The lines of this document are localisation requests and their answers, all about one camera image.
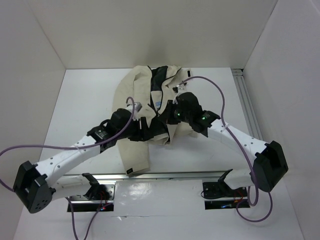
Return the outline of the cream jacket with black zipper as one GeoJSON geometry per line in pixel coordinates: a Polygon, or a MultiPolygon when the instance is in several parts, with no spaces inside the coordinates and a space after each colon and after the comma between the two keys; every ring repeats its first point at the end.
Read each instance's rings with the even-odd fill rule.
{"type": "Polygon", "coordinates": [[[134,67],[118,84],[114,98],[113,111],[123,108],[127,97],[142,105],[138,116],[146,119],[147,129],[151,132],[146,141],[117,141],[120,157],[126,175],[130,176],[149,168],[149,145],[169,145],[177,137],[197,136],[187,123],[177,125],[162,123],[158,120],[168,101],[175,98],[174,87],[190,77],[189,69],[165,65],[151,69],[148,66],[134,67]]]}

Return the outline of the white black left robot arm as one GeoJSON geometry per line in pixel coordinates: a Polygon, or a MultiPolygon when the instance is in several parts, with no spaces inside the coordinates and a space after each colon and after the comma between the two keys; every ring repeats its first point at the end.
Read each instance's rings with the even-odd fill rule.
{"type": "Polygon", "coordinates": [[[19,166],[13,191],[31,214],[48,206],[51,201],[69,196],[88,200],[104,200],[107,189],[90,173],[72,178],[63,176],[81,163],[100,155],[128,139],[146,142],[154,137],[145,117],[138,118],[131,108],[116,110],[110,119],[93,127],[75,145],[37,163],[26,161],[19,166]]]}

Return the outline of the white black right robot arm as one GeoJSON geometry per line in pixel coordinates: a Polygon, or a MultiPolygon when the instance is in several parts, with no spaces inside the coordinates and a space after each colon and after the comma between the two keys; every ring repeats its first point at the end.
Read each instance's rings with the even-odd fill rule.
{"type": "Polygon", "coordinates": [[[218,190],[223,196],[230,196],[238,188],[254,185],[269,193],[289,169],[278,142],[264,142],[224,123],[219,115],[203,110],[191,92],[182,93],[175,100],[168,101],[159,118],[170,125],[187,123],[195,132],[248,157],[251,167],[231,169],[221,176],[218,190]]]}

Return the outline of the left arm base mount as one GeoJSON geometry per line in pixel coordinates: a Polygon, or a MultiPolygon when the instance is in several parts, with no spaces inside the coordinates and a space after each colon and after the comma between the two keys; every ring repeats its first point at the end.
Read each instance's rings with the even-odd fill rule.
{"type": "Polygon", "coordinates": [[[69,197],[73,211],[76,213],[113,212],[115,184],[99,183],[90,173],[83,173],[81,176],[89,181],[89,188],[84,195],[69,197]]]}

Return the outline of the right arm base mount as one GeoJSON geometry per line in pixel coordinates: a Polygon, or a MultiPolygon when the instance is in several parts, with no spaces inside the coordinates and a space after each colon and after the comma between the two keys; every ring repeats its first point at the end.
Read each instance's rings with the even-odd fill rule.
{"type": "Polygon", "coordinates": [[[217,181],[205,181],[202,183],[200,196],[204,199],[205,210],[224,210],[239,208],[250,208],[245,187],[231,189],[225,178],[232,170],[226,171],[217,181]]]}

